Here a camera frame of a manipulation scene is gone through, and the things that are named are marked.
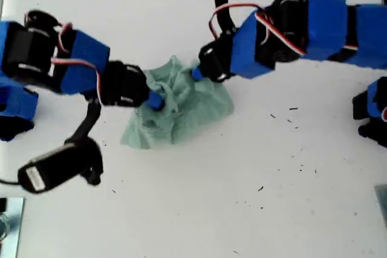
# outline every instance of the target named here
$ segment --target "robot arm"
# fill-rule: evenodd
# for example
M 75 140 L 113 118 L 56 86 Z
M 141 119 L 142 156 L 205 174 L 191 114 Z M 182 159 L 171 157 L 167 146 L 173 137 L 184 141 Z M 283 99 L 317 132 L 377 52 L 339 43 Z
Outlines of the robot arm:
M 6 88 L 24 90 L 24 85 L 35 85 L 58 94 L 82 94 L 88 102 L 86 118 L 62 147 L 20 168 L 17 182 L 0 182 L 21 185 L 32 193 L 47 192 L 77 175 L 88 184 L 100 183 L 102 155 L 88 134 L 100 117 L 101 107 L 139 107 L 145 103 L 157 111 L 164 106 L 163 98 L 149 89 L 138 66 L 110 61 L 109 53 L 103 43 L 42 11 L 27 13 L 24 25 L 0 22 L 0 78 Z M 19 95 L 19 105 L 28 107 L 31 96 L 36 107 L 36 95 Z M 15 106 L 10 106 L 14 103 L 3 103 L 7 104 L 3 115 L 12 109 L 15 113 Z M 21 107 L 18 115 L 30 120 L 31 110 Z
M 233 76 L 252 79 L 275 69 L 277 62 L 330 60 L 372 69 L 387 69 L 387 7 L 347 5 L 345 0 L 275 0 L 254 4 L 222 4 L 215 0 L 223 33 L 202 47 L 196 81 L 223 82 Z M 257 8 L 236 29 L 229 8 Z M 354 119 L 368 118 L 359 134 L 387 147 L 387 78 L 382 77 L 353 100 Z

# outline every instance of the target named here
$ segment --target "crumpled green fabric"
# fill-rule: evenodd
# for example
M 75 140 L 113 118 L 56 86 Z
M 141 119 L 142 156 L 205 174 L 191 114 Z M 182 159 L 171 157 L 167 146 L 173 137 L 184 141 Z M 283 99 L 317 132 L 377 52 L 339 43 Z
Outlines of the crumpled green fabric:
M 234 105 L 225 87 L 209 79 L 195 82 L 190 69 L 172 56 L 167 64 L 144 72 L 148 86 L 161 94 L 166 104 L 160 112 L 145 104 L 136 109 L 122 144 L 137 149 L 178 144 L 233 113 Z

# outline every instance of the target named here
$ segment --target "black cable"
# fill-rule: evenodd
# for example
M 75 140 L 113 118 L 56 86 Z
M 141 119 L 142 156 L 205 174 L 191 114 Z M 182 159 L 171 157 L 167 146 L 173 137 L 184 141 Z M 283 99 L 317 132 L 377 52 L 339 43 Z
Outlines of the black cable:
M 6 181 L 4 179 L 0 178 L 0 184 L 5 184 L 5 185 L 20 185 L 17 181 Z

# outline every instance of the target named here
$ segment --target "white table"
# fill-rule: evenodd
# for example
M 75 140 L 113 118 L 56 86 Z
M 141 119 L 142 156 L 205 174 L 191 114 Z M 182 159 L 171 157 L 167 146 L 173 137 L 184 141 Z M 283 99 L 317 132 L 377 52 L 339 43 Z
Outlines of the white table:
M 37 7 L 73 21 L 108 44 L 112 58 L 142 68 L 173 54 L 188 62 L 211 40 L 209 0 L 4 5 L 4 19 L 22 21 Z M 248 13 L 233 11 L 235 21 Z M 100 186 L 76 178 L 41 196 L 0 187 L 27 199 L 19 258 L 387 257 L 374 193 L 387 183 L 387 150 L 358 136 L 351 118 L 352 98 L 381 74 L 299 61 L 252 81 L 234 78 L 226 83 L 235 102 L 230 118 L 183 146 L 155 151 L 121 146 L 132 111 L 104 109 L 91 133 L 103 150 Z M 39 92 L 36 128 L 0 144 L 4 178 L 60 146 L 85 115 L 81 97 Z

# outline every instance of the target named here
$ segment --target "red and white wire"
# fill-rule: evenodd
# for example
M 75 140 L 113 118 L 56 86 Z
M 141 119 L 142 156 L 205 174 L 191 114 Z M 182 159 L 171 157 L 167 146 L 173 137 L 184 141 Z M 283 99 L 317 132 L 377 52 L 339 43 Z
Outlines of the red and white wire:
M 226 3 L 226 4 L 223 4 L 223 5 L 220 5 L 219 7 L 217 7 L 214 12 L 213 12 L 213 15 L 209 21 L 209 27 L 210 27 L 210 31 L 212 33 L 212 35 L 214 36 L 215 39 L 219 38 L 218 34 L 216 33 L 214 27 L 213 27 L 213 24 L 212 24 L 212 21 L 213 21 L 213 18 L 218 14 L 219 11 L 221 10 L 224 10 L 226 8 L 233 8 L 233 7 L 255 7 L 259 10 L 262 10 L 262 8 L 258 5 L 258 4 L 255 4 L 255 3 Z
M 93 69 L 96 72 L 97 75 L 97 96 L 98 101 L 103 106 L 102 99 L 101 99 L 101 75 L 97 70 L 97 67 L 93 65 L 92 63 L 88 62 L 87 60 L 81 60 L 81 59 L 58 59 L 53 57 L 51 59 L 51 63 L 53 65 L 65 65 L 65 66 L 71 66 L 71 65 L 83 65 L 87 66 L 88 68 Z
M 307 52 L 305 52 L 302 48 L 299 48 L 297 45 L 291 42 L 283 33 L 281 33 L 273 25 L 273 21 L 271 17 L 265 13 L 265 10 L 262 7 L 260 7 L 258 4 L 254 4 L 254 3 L 227 3 L 217 7 L 209 21 L 210 31 L 212 32 L 215 39 L 218 38 L 218 34 L 216 33 L 212 24 L 212 21 L 215 15 L 217 15 L 218 12 L 223 9 L 233 8 L 233 7 L 255 7 L 258 9 L 258 11 L 255 13 L 255 18 L 259 23 L 261 23 L 266 28 L 266 38 L 261 44 L 264 44 L 267 41 L 268 37 L 270 36 L 270 33 L 273 33 L 281 42 L 283 42 L 287 47 L 289 47 L 295 53 L 299 54 L 300 56 L 305 56 L 307 54 Z M 354 46 L 354 45 L 345 45 L 344 48 L 348 50 L 359 49 L 357 46 Z
M 387 122 L 387 107 L 382 111 L 382 120 Z
M 66 24 L 62 25 L 62 30 L 58 34 L 58 49 L 60 49 L 64 53 L 70 53 L 70 51 L 64 47 L 63 42 L 62 42 L 62 36 L 64 35 L 64 33 L 66 33 L 66 31 L 72 30 L 72 29 L 73 29 L 73 24 L 71 22 L 67 22 Z M 98 101 L 101 104 L 101 106 L 103 106 L 102 98 L 101 98 L 101 91 L 102 91 L 102 88 L 101 88 L 101 75 L 98 72 L 98 69 L 97 69 L 97 67 L 94 64 L 88 62 L 87 60 L 82 60 L 82 59 L 58 59 L 56 57 L 51 59 L 51 63 L 53 65 L 67 65 L 67 66 L 83 65 L 83 66 L 87 66 L 88 68 L 93 69 L 96 72 L 96 76 L 97 76 L 97 97 L 98 97 Z
M 65 25 L 63 25 L 63 28 L 62 30 L 59 32 L 59 35 L 58 35 L 58 48 L 63 51 L 64 53 L 70 53 L 69 50 L 67 50 L 64 46 L 63 46 L 63 42 L 62 42 L 62 36 L 64 35 L 64 33 L 68 30 L 72 30 L 73 29 L 73 24 L 71 22 L 67 22 Z

